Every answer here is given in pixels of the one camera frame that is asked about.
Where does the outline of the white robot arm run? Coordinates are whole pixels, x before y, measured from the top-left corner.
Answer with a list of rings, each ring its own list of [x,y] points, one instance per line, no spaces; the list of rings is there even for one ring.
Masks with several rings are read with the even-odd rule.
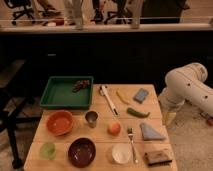
[[[207,77],[207,69],[200,63],[190,63],[166,74],[166,87],[158,96],[164,125],[173,121],[186,100],[213,119],[213,88],[205,84]]]

